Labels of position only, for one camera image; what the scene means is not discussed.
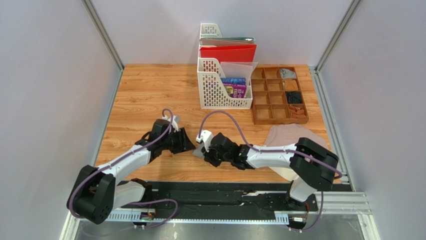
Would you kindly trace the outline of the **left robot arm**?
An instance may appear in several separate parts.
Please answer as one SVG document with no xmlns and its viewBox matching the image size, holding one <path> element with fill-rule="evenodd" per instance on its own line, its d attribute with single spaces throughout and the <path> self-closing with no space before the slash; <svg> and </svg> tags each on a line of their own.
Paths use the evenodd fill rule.
<svg viewBox="0 0 426 240">
<path fill-rule="evenodd" d="M 122 181 L 135 170 L 154 161 L 163 151 L 175 155 L 195 150 L 186 130 L 178 127 L 178 121 L 177 116 L 163 116 L 119 157 L 98 167 L 84 166 L 66 203 L 70 213 L 99 225 L 117 208 L 156 204 L 150 183 L 139 178 L 126 183 Z"/>
</svg>

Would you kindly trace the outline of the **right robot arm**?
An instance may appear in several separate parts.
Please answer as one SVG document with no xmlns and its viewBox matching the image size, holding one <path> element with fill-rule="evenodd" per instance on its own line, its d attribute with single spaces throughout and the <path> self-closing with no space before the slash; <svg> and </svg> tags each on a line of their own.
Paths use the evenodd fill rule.
<svg viewBox="0 0 426 240">
<path fill-rule="evenodd" d="M 285 168 L 296 173 L 287 191 L 289 201 L 305 202 L 314 192 L 329 192 L 335 179 L 342 177 L 337 169 L 339 157 L 307 137 L 284 146 L 236 144 L 222 133 L 213 135 L 208 130 L 196 137 L 199 144 L 194 155 L 214 167 L 223 162 L 239 170 Z"/>
</svg>

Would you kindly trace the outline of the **grey underwear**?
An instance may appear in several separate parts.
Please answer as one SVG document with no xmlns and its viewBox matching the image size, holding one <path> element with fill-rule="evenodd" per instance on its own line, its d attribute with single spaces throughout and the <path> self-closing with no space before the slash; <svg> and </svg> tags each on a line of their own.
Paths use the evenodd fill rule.
<svg viewBox="0 0 426 240">
<path fill-rule="evenodd" d="M 193 152 L 192 152 L 192 154 L 194 155 L 194 156 L 196 156 L 197 158 L 200 158 L 200 159 L 204 159 L 204 153 L 203 153 L 203 146 L 202 145 L 199 145 Z"/>
</svg>

